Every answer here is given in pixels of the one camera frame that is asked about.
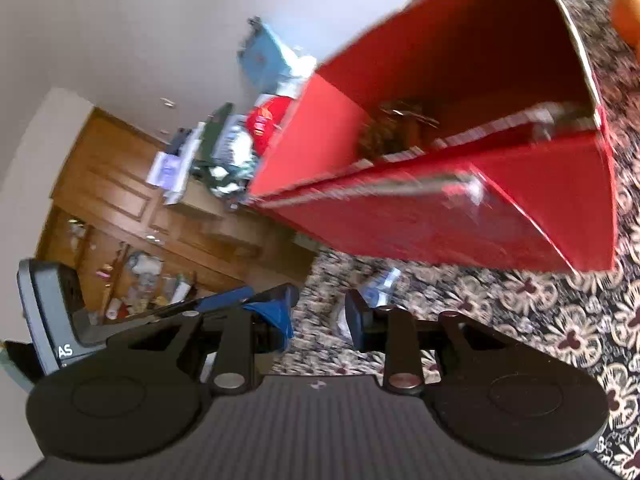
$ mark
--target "orange object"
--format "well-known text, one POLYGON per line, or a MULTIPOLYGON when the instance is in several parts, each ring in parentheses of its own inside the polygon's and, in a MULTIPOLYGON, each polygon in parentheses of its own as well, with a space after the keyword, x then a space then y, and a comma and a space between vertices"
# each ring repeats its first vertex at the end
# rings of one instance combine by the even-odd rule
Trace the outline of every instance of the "orange object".
POLYGON ((640 0, 612 0, 611 25, 636 50, 640 61, 640 0))

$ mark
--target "patterned carpet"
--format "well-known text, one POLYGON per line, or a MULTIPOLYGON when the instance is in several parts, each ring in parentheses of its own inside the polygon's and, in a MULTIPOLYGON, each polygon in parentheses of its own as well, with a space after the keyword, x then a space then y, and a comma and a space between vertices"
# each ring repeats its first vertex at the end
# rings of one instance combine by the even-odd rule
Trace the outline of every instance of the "patterned carpet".
MULTIPOLYGON (((590 53, 613 133, 620 223, 615 270, 577 276, 497 272, 325 250, 294 312, 292 348, 274 369, 380 375, 383 355, 351 350, 332 336, 329 316, 348 287, 379 269, 398 266, 403 272, 394 302, 417 317, 461 310, 596 377, 610 407, 596 455, 617 475, 632 479, 640 475, 640 68, 609 25, 609 0, 564 2, 590 53)), ((424 365, 427 380, 437 381, 428 354, 424 365)))

